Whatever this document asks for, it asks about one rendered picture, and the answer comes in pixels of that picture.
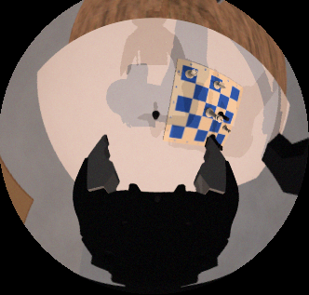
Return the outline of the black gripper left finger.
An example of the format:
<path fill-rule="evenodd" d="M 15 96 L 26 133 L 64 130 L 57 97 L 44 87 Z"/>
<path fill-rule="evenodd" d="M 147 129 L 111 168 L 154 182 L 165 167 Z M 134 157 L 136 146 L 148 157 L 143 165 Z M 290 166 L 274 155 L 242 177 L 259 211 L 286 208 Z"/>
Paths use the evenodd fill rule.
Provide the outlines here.
<path fill-rule="evenodd" d="M 116 191 L 120 180 L 109 160 L 107 135 L 103 135 L 84 159 L 74 182 L 74 210 L 79 221 L 80 235 L 87 236 L 87 218 L 93 205 L 103 196 Z"/>

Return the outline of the blue and cream chessboard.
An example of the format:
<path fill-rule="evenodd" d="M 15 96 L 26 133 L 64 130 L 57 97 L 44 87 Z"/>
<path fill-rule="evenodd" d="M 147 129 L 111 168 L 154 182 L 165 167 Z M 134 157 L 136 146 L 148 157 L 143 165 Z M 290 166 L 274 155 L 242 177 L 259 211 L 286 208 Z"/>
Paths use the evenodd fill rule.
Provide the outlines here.
<path fill-rule="evenodd" d="M 197 70 L 198 75 L 187 78 L 187 70 Z M 227 88 L 216 89 L 215 81 L 221 81 Z M 207 67 L 177 59 L 174 83 L 171 93 L 168 118 L 163 141 L 205 146 L 207 136 L 214 134 L 218 143 L 225 144 L 239 108 L 243 88 L 231 79 Z M 207 117 L 207 108 L 213 113 L 229 117 L 229 121 L 218 122 Z"/>

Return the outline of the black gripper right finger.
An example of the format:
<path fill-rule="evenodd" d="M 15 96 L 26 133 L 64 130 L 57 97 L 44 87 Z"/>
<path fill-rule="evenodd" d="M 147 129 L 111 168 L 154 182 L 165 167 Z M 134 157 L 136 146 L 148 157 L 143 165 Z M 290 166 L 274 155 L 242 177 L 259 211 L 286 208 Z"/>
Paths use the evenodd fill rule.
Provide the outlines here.
<path fill-rule="evenodd" d="M 224 237 L 228 239 L 238 208 L 239 192 L 234 172 L 218 146 L 207 137 L 204 163 L 198 170 L 195 191 L 210 197 L 221 209 L 224 218 Z"/>

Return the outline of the white chess rook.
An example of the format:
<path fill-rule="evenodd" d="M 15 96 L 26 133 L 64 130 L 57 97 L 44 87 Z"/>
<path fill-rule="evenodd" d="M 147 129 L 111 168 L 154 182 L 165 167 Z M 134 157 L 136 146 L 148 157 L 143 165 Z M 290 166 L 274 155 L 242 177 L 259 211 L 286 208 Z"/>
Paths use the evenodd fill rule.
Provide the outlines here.
<path fill-rule="evenodd" d="M 195 69 L 193 69 L 192 71 L 191 71 L 191 70 L 187 70 L 187 71 L 185 72 L 185 76 L 186 76 L 187 78 L 193 78 L 193 77 L 196 76 L 196 75 L 198 75 L 198 72 L 197 72 L 197 70 L 195 70 Z"/>

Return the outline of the white pawn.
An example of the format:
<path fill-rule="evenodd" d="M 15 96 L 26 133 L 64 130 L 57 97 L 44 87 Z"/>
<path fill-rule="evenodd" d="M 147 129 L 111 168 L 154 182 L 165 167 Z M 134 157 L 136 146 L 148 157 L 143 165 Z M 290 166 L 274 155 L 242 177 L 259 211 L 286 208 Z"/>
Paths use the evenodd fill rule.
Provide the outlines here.
<path fill-rule="evenodd" d="M 225 130 L 226 130 L 226 131 L 227 131 L 227 133 L 229 133 L 229 134 L 231 133 L 231 130 L 230 130 L 230 129 L 228 129 L 228 128 L 227 128 L 227 126 L 223 126 L 223 127 L 222 127 L 222 130 L 223 130 L 223 131 L 225 131 Z"/>

